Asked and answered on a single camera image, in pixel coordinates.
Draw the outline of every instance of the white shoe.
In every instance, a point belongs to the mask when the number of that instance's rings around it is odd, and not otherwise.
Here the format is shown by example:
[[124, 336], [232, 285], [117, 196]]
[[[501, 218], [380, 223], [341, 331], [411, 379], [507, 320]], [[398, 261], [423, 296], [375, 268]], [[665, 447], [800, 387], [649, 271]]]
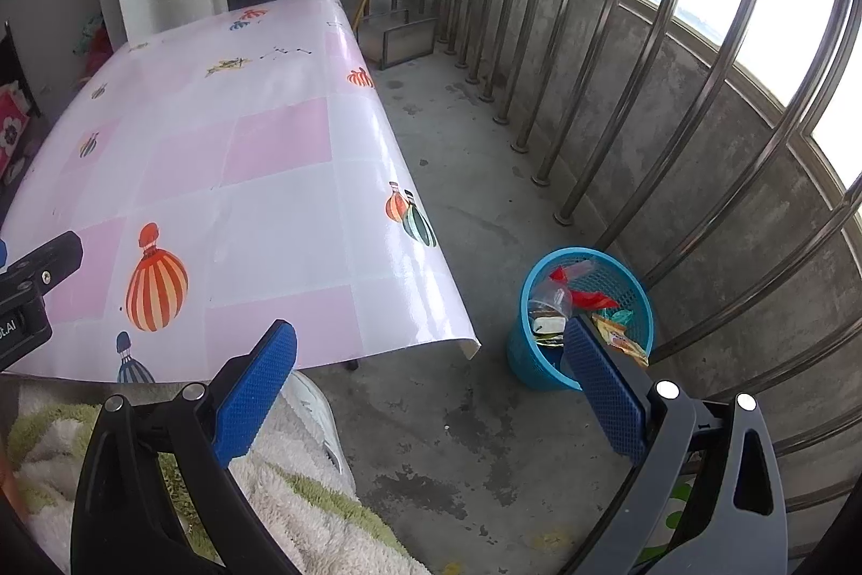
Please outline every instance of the white shoe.
[[308, 410], [312, 420], [322, 431], [323, 450], [326, 451], [329, 460], [333, 462], [338, 472], [350, 483], [352, 493], [356, 494], [356, 481], [350, 472], [350, 466], [347, 464], [347, 458], [342, 450], [342, 442], [338, 439], [335, 416], [332, 414], [332, 407], [329, 407], [329, 401], [311, 378], [299, 371], [290, 373], [288, 383], [291, 381], [293, 381], [291, 385], [296, 399], [302, 403], [305, 410]]

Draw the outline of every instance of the yellow stain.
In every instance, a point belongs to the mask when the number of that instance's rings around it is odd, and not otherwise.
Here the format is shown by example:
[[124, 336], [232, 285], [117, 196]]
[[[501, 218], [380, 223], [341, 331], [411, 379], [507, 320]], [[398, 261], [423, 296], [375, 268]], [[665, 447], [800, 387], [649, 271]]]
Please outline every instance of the yellow stain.
[[534, 537], [530, 546], [537, 551], [557, 551], [560, 548], [570, 548], [572, 538], [562, 531], [549, 531], [547, 534]]

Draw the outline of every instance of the blue gripper pad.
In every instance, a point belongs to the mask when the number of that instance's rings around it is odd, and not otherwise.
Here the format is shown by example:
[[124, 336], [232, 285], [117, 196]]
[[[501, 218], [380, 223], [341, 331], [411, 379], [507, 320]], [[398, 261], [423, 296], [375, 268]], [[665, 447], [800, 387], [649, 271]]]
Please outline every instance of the blue gripper pad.
[[296, 363], [296, 332], [282, 323], [252, 359], [215, 417], [213, 451], [219, 465], [245, 456]]
[[575, 380], [581, 384], [611, 447], [637, 465], [647, 453], [644, 411], [608, 357], [616, 351], [605, 351], [603, 343], [581, 319], [572, 317], [566, 323], [563, 350]]

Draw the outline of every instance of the trash can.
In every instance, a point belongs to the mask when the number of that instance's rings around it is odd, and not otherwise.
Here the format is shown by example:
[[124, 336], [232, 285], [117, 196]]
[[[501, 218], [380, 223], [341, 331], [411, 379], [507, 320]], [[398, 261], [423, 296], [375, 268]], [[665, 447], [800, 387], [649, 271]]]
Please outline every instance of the trash can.
[[569, 288], [585, 293], [604, 293], [620, 304], [620, 308], [634, 313], [626, 327], [626, 336], [641, 345], [649, 356], [652, 351], [654, 323], [652, 308], [641, 284], [625, 266], [615, 258], [594, 249], [573, 246], [551, 252], [533, 266], [520, 289], [518, 314], [506, 346], [509, 366], [515, 375], [534, 390], [581, 390], [580, 384], [553, 367], [536, 345], [527, 301], [533, 286], [545, 281], [559, 266], [569, 266], [591, 259], [592, 270], [569, 282]]

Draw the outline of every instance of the green and white fleece blanket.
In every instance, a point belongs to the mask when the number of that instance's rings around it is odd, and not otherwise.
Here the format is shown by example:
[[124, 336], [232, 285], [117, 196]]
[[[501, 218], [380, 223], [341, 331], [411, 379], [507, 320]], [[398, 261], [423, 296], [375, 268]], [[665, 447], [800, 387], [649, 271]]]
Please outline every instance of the green and white fleece blanket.
[[[7, 455], [33, 537], [68, 573], [72, 505], [98, 407], [32, 398], [22, 398], [19, 405]], [[288, 382], [251, 451], [230, 463], [236, 483], [275, 541], [306, 575], [428, 575], [389, 527], [359, 503], [324, 452], [320, 434]], [[162, 454], [161, 468], [189, 542], [200, 555], [217, 560], [174, 457]]]

